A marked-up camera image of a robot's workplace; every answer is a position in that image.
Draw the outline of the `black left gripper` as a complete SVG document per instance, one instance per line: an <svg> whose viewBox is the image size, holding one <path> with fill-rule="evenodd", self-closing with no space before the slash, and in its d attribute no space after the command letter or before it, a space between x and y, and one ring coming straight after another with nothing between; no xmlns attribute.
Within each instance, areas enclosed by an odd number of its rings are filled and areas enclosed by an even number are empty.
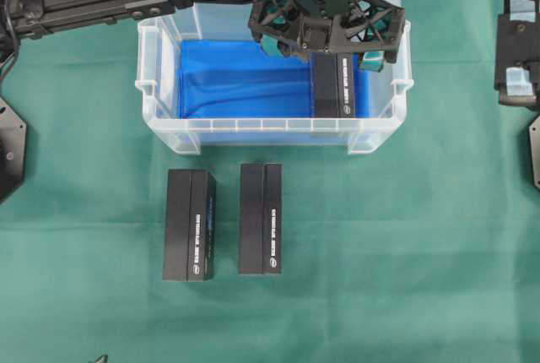
<svg viewBox="0 0 540 363"><path fill-rule="evenodd" d="M395 63L405 10L386 0L171 0L195 4L250 5L248 27L270 57L309 59L314 53L350 53L359 68L379 73Z"/></svg>

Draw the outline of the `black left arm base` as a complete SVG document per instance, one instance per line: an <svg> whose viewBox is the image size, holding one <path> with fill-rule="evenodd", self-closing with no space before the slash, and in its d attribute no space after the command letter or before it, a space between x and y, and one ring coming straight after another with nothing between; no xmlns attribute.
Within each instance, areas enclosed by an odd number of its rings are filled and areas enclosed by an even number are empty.
<svg viewBox="0 0 540 363"><path fill-rule="evenodd" d="M24 181L26 123L1 99L1 203Z"/></svg>

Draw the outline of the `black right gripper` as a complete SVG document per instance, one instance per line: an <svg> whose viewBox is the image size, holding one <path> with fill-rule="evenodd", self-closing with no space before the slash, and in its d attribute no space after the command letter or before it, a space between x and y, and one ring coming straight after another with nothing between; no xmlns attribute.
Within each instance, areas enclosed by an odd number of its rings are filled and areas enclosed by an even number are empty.
<svg viewBox="0 0 540 363"><path fill-rule="evenodd" d="M497 18L494 89L503 106L539 107L539 0L504 0Z"/></svg>

